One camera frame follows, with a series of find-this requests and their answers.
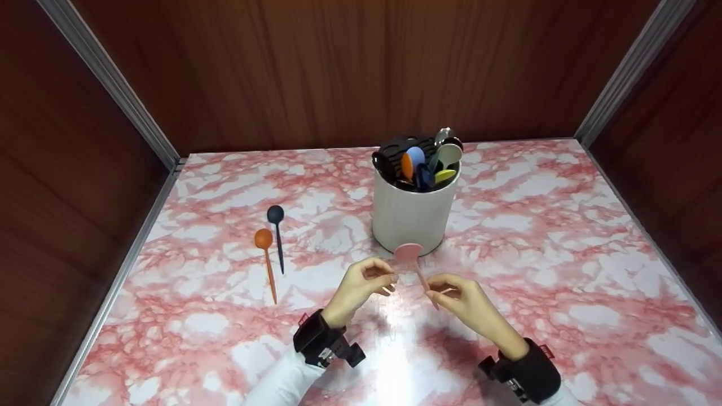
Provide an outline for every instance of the wood panel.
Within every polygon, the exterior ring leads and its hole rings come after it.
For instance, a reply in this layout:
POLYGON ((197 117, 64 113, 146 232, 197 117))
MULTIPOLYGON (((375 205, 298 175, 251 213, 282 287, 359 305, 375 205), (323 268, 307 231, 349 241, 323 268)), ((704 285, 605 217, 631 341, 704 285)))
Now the wood panel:
POLYGON ((0 403, 55 393, 167 171, 34 1, 0 2, 0 403))
POLYGON ((657 0, 73 0, 182 155, 571 137, 657 0))
POLYGON ((698 1, 591 151, 722 326, 722 3, 698 1))

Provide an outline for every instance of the black spoon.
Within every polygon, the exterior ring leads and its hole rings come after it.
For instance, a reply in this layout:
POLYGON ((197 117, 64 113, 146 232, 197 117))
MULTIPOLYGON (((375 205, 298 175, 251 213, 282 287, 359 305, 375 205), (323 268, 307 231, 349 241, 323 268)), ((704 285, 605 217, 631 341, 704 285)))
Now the black spoon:
POLYGON ((281 232, 278 230, 278 224, 283 220, 283 214, 283 207, 280 207, 278 204, 270 206, 268 213, 266 213, 269 221, 276 225, 276 245, 278 245, 278 260, 281 262, 281 275, 284 274, 283 252, 281 251, 281 232))

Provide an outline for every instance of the marble tabletop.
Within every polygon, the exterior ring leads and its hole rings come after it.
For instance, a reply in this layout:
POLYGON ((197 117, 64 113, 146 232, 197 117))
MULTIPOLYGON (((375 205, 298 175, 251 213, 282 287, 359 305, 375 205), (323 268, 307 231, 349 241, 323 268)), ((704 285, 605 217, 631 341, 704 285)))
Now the marble tabletop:
MULTIPOLYGON (((238 405, 371 236, 371 148, 192 155, 65 405, 238 405), (263 251, 280 204, 273 304, 263 251)), ((722 345, 576 141, 468 144, 441 246, 420 260, 477 279, 554 353, 584 405, 722 405, 722 345)), ((495 352, 402 277, 349 325, 306 405, 514 405, 477 381, 495 352)))

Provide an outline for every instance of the white cylindrical container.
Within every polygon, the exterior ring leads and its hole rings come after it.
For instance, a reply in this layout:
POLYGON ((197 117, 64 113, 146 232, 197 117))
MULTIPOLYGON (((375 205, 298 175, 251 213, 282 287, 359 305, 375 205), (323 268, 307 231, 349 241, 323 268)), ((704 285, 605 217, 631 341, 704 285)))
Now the white cylindrical container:
POLYGON ((444 238, 458 178, 459 174, 443 189, 415 193, 390 185, 374 170, 373 236, 391 252, 406 243, 423 247, 421 255, 433 251, 444 238))

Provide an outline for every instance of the black wrist band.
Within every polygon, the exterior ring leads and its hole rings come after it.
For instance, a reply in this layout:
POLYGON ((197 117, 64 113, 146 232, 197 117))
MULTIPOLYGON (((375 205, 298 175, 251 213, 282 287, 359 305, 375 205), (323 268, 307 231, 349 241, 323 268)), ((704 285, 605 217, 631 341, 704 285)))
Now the black wrist band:
POLYGON ((322 310, 318 309, 293 334, 293 347, 309 365, 326 368, 334 358, 341 358, 355 367, 366 355, 357 343, 349 345, 346 341, 346 327, 332 329, 326 323, 321 316, 322 310))
POLYGON ((512 362, 499 352, 499 361, 491 357, 479 364, 490 379, 506 383, 522 402, 531 400, 541 403, 552 397, 562 386, 562 377, 554 363, 534 341, 524 338, 529 352, 522 359, 512 362))

